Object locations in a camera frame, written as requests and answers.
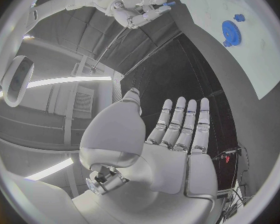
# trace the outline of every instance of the fluorescent light strip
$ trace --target fluorescent light strip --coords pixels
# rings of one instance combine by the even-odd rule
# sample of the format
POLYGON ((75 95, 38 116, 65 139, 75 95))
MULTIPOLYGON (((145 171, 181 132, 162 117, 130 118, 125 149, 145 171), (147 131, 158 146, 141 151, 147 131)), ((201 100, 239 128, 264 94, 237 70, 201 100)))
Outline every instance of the fluorescent light strip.
POLYGON ((73 164, 73 160, 71 158, 69 158, 69 159, 66 159, 65 161, 58 163, 50 168, 47 168, 39 173, 35 173, 31 176, 25 177, 25 179, 37 181, 37 180, 47 177, 53 173, 56 173, 56 172, 60 171, 61 169, 68 167, 71 164, 73 164))
MULTIPOLYGON (((52 85, 58 83, 67 83, 67 82, 78 82, 78 81, 111 81, 110 76, 77 76, 77 77, 63 77, 63 78, 54 78, 41 81, 29 82, 27 88, 33 88, 38 86, 52 85)), ((3 96, 3 92, 0 91, 0 98, 3 96)))

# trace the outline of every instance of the camera housing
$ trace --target camera housing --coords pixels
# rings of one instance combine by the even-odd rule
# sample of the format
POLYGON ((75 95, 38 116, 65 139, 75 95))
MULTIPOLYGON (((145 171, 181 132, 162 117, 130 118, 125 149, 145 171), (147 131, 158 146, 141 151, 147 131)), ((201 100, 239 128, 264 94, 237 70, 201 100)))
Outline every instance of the camera housing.
POLYGON ((34 70, 34 62, 26 56, 16 56, 2 79, 5 102, 16 107, 22 101, 34 70))

